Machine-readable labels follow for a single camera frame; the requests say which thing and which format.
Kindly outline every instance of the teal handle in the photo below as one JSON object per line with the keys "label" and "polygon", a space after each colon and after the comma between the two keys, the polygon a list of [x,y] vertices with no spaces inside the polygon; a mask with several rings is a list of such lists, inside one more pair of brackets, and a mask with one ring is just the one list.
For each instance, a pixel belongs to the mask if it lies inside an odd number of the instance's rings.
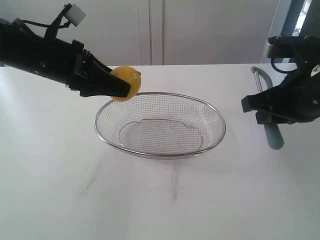
{"label": "teal handle", "polygon": [[[273,87],[272,80],[271,80],[270,76],[265,71],[263,71],[262,69],[260,69],[256,66],[253,66],[251,68],[251,71],[253,73],[258,72],[258,74],[265,81],[267,89],[270,89]],[[272,148],[274,150],[279,150],[284,146],[285,141],[281,135],[278,124],[272,123],[272,122],[266,123],[266,124],[264,124],[264,130],[265,130],[266,139],[268,141],[268,145],[270,148]]]}
{"label": "teal handle", "polygon": [[279,150],[284,146],[285,141],[281,135],[278,124],[272,122],[266,123],[264,130],[270,148]]}

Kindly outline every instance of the yellow lemon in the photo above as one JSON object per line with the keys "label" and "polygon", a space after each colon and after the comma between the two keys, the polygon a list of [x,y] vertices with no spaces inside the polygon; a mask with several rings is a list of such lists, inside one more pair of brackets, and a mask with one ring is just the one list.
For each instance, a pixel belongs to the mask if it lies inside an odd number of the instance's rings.
{"label": "yellow lemon", "polygon": [[131,85],[127,97],[112,96],[111,98],[118,102],[124,102],[133,98],[141,87],[141,73],[130,66],[119,66],[113,69],[110,74],[126,81]]}

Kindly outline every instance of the white tabletop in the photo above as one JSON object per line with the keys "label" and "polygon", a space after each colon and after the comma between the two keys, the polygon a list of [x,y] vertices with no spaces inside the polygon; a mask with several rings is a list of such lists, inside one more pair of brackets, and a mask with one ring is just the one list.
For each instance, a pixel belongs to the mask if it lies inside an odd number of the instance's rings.
{"label": "white tabletop", "polygon": [[0,68],[0,239],[319,239],[320,121],[281,125],[285,145],[270,149],[242,111],[257,93],[251,66],[136,67],[141,92],[196,97],[225,118],[216,148],[177,161],[102,142],[94,118],[109,97]]}

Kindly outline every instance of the black cable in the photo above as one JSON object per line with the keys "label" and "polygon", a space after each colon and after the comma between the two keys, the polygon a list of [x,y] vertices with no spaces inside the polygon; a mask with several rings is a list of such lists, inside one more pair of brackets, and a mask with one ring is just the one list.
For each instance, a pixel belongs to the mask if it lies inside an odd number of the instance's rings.
{"label": "black cable", "polygon": [[281,69],[277,68],[276,65],[275,65],[275,59],[274,58],[271,58],[270,62],[271,62],[272,68],[274,70],[276,70],[278,73],[281,73],[281,74],[291,74],[296,70],[296,69],[294,69],[294,70],[290,70],[290,71],[284,71],[284,70],[281,70]]}
{"label": "black cable", "polygon": [[[39,22],[35,22],[35,21],[22,20],[22,22],[24,22],[25,24],[31,24],[31,25],[35,25],[35,26],[43,27],[43,28],[50,27],[50,25],[48,25],[48,24],[43,24],[43,23],[39,23]],[[71,24],[71,22],[67,21],[65,24],[60,25],[58,28],[65,29],[65,28],[68,28],[70,26],[70,24]]]}

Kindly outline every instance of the mesh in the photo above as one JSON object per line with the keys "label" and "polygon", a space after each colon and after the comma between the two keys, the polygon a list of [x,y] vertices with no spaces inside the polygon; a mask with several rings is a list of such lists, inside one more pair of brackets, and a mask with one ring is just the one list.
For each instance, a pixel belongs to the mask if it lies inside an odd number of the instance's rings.
{"label": "mesh", "polygon": [[104,141],[120,149],[161,157],[213,148],[224,137],[226,124],[203,101],[173,93],[139,93],[103,106],[95,128]]}

